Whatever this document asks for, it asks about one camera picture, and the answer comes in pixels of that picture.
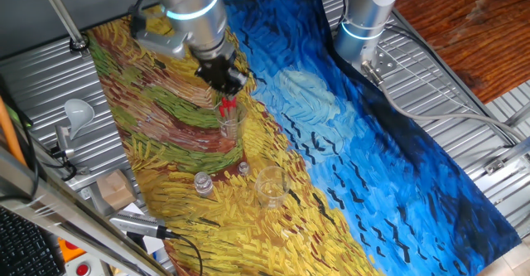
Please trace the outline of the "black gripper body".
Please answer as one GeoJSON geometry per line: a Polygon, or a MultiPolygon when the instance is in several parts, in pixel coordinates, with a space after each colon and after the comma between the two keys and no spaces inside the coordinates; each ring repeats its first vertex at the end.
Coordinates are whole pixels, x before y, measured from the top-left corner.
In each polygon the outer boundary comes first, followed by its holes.
{"type": "Polygon", "coordinates": [[[195,74],[211,87],[244,87],[248,75],[235,65],[236,51],[221,53],[216,57],[195,51],[194,57],[199,62],[195,74]]]}

